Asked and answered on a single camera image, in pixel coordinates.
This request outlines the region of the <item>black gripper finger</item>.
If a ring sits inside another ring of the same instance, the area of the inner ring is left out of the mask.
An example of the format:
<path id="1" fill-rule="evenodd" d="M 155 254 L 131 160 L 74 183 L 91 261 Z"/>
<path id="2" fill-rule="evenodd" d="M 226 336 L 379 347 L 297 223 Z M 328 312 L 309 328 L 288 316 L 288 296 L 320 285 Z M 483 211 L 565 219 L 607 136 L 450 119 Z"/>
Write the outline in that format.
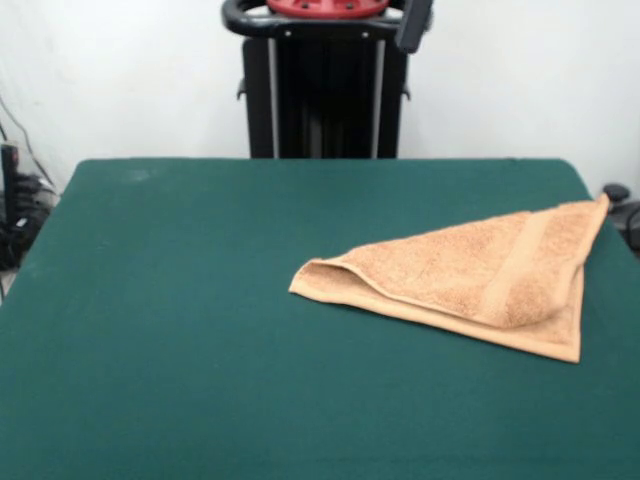
<path id="1" fill-rule="evenodd" d="M 424 33 L 430 28 L 432 0 L 407 0 L 397 31 L 397 47 L 401 52 L 417 52 Z"/>

